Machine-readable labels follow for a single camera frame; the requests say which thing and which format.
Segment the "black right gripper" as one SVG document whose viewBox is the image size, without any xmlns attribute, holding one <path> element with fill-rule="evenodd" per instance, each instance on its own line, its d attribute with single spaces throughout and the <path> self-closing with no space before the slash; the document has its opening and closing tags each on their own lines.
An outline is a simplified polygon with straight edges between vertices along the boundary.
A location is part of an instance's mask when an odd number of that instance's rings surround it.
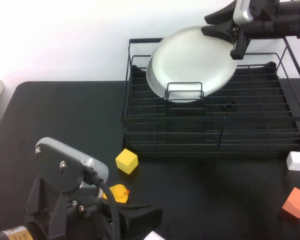
<svg viewBox="0 0 300 240">
<path fill-rule="evenodd" d="M 244 0 L 243 23 L 236 24 L 233 19 L 237 2 L 233 1 L 219 11 L 204 17 L 207 24 L 201 27 L 201 32 L 208 37 L 217 38 L 227 43 L 234 44 L 239 27 L 246 36 L 260 37 L 266 35 L 267 25 L 272 25 L 275 12 L 274 0 Z"/>
</svg>

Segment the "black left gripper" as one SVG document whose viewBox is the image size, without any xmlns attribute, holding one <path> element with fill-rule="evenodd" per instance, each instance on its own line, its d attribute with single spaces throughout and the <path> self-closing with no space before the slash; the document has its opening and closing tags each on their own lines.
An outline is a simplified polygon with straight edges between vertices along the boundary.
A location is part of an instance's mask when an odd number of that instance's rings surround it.
<svg viewBox="0 0 300 240">
<path fill-rule="evenodd" d="M 124 240 L 146 237 L 162 223 L 163 210 L 151 204 L 120 203 L 104 198 L 81 197 L 71 206 L 63 195 L 49 214 L 51 240 Z"/>
</svg>

